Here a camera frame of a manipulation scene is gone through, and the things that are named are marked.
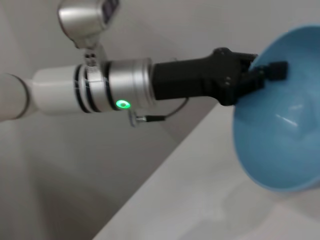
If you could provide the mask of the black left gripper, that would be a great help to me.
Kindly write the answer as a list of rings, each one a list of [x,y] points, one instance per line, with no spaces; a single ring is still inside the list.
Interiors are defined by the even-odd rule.
[[[223,106],[235,105],[237,85],[257,57],[222,47],[203,58],[157,63],[152,69],[154,97],[157,101],[211,97]],[[287,61],[257,65],[248,72],[248,81],[263,88],[266,81],[285,80],[288,70]]]

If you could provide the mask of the blue bowl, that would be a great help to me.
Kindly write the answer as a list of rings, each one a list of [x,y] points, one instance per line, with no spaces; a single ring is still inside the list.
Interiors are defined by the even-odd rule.
[[[266,81],[233,112],[233,142],[243,170],[277,192],[320,188],[320,24],[292,29],[252,67],[286,61],[285,80]]]

